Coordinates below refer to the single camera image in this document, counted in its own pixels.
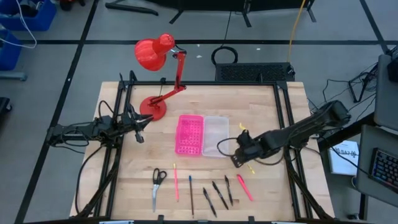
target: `blue container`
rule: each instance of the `blue container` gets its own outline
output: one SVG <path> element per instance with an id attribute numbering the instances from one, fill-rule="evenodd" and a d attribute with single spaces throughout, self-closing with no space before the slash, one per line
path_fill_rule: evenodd
<path id="1" fill-rule="evenodd" d="M 16 0 L 0 0 L 0 13 L 13 14 L 19 12 Z"/>
<path id="2" fill-rule="evenodd" d="M 0 37 L 13 44 L 21 44 L 8 30 L 0 30 Z M 7 71 L 13 70 L 18 62 L 21 47 L 3 43 L 0 48 L 0 70 Z"/>
<path id="3" fill-rule="evenodd" d="M 44 2 L 35 17 L 24 17 L 26 25 L 30 30 L 45 31 L 50 28 L 57 9 L 50 0 L 32 0 L 34 3 Z M 9 30 L 26 30 L 18 16 L 0 17 L 0 24 Z"/>

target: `red desk lamp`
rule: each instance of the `red desk lamp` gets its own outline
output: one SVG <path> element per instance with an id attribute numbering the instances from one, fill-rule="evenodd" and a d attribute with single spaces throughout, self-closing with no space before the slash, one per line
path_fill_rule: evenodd
<path id="1" fill-rule="evenodd" d="M 174 90 L 166 95 L 150 96 L 141 103 L 139 110 L 141 114 L 153 114 L 153 121 L 157 121 L 166 114 L 167 98 L 186 89 L 187 87 L 181 85 L 182 69 L 184 66 L 185 55 L 187 52 L 179 49 L 178 52 L 172 50 L 175 47 L 173 36 L 170 34 L 162 34 L 158 39 L 144 39 L 136 44 L 135 54 L 138 62 L 144 68 L 150 71 L 158 71 L 166 62 L 166 54 L 169 50 L 174 52 L 173 58 L 178 60 L 177 76 L 175 77 Z"/>

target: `pink basket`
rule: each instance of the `pink basket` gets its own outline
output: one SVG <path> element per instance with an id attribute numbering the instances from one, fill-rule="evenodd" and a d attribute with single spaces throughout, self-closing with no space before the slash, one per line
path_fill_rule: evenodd
<path id="1" fill-rule="evenodd" d="M 175 133 L 175 153 L 200 156 L 203 148 L 203 117 L 181 115 Z"/>

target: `paper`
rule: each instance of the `paper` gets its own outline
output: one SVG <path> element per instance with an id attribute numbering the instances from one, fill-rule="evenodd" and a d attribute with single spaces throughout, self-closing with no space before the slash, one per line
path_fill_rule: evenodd
<path id="1" fill-rule="evenodd" d="M 358 165 L 359 149 L 354 141 L 343 141 L 333 146 L 336 151 L 344 158 Z M 356 175 L 356 167 L 348 161 L 342 159 L 332 149 L 329 149 L 330 171 L 332 174 Z"/>

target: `lamp base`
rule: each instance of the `lamp base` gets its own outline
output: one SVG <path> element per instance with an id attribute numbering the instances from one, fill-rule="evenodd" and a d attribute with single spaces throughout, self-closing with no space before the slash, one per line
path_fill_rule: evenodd
<path id="1" fill-rule="evenodd" d="M 141 105 L 139 106 L 139 111 L 141 114 L 151 114 L 153 115 L 153 121 L 160 120 L 166 114 L 166 103 L 164 101 L 158 102 L 156 105 L 150 106 L 150 100 L 158 97 L 158 96 L 150 96 L 144 101 L 142 101 Z"/>

